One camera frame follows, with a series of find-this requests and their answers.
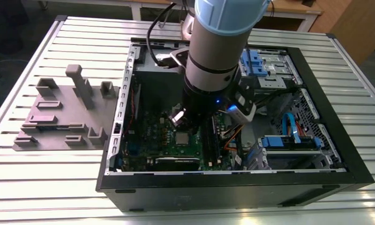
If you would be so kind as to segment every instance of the wire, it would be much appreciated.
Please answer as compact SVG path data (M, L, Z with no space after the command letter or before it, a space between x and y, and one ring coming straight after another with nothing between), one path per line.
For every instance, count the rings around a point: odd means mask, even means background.
M257 108L262 108L266 104L269 104L271 102L271 100L278 97L279 95L282 94L287 94L287 93L295 93L295 91L298 90L297 87L294 88L289 88L289 89L285 89L285 90L277 90L274 91L269 96L266 96L262 100L257 101L255 104L257 104Z
M153 52L151 43L150 43L150 34L151 34L153 29L155 28L155 25L158 24L158 22L159 22L159 20L161 20L161 17L166 14L166 12L169 12L169 11L171 10L171 8L173 8L175 5L177 5L177 3L173 3L173 4L162 11L162 13L158 15L155 21L153 22L153 24L151 24L151 26L150 26L150 28L149 28L149 33L147 33L147 37L146 37L146 43L147 43L147 46L149 46L149 53L150 53L150 55L151 55L153 60L155 61L155 63L157 63L159 66L162 66L163 64L161 65L161 62L158 61L157 56L155 56L155 54L154 54L154 52Z
M30 62L30 61L27 61L27 60L0 60L0 63L3 63L3 62L10 62L10 61L19 61L19 62Z
M229 129L226 132L225 132L225 136L227 136L233 130L238 129L238 127L241 126L241 124L237 124L231 129Z
M234 133L231 139L229 140L229 142L225 145L225 149L227 149L227 145L231 143L231 141L234 140L235 136L238 135L238 133L241 132L242 128L245 125L241 125L239 129L237 130L237 132Z
M273 9L271 9L271 17L274 17L275 14L275 5L274 5L274 1L271 0L271 5L273 5Z
M174 13L174 12L175 12L175 10L169 11L169 12L167 12L166 19L165 19L165 22L163 22L163 23L162 23L162 22L159 22L159 23L158 23L158 27L161 27L161 29L163 29L163 28L165 28L166 23L167 23L167 20L169 20L169 17L173 15L173 13Z

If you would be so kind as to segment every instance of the aluminum table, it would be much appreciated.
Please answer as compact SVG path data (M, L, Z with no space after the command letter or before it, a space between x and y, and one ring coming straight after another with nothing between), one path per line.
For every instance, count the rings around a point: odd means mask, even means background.
M19 224L375 224L375 184L305 207L123 213L95 191L102 150L12 150L43 77L72 85L80 64L91 85L121 86L131 37L151 22L59 16L0 108L0 222ZM181 39L179 24L153 31ZM250 44L299 47L375 179L375 89L340 42L317 33L253 30Z

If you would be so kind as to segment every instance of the orange wire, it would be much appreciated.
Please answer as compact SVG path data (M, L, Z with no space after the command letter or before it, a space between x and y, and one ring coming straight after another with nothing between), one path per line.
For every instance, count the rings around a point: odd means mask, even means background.
M242 130L245 125L241 126L241 128L238 129L238 131L234 133L234 136L231 137L231 139L229 140L229 142L225 145L225 149L227 149L227 145L231 143L231 141L234 140L235 136L238 135L239 131Z

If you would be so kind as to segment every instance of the motherboard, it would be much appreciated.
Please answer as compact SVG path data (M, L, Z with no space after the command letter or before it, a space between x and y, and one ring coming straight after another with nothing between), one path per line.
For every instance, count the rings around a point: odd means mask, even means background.
M126 143L123 169L127 171L217 171L231 169L233 154L222 152L222 143L215 152L209 152L205 144L205 132L197 134L177 131L169 115L171 111L159 114L145 112L145 120L137 128L138 137ZM223 113L211 118L215 136L221 136L227 129Z

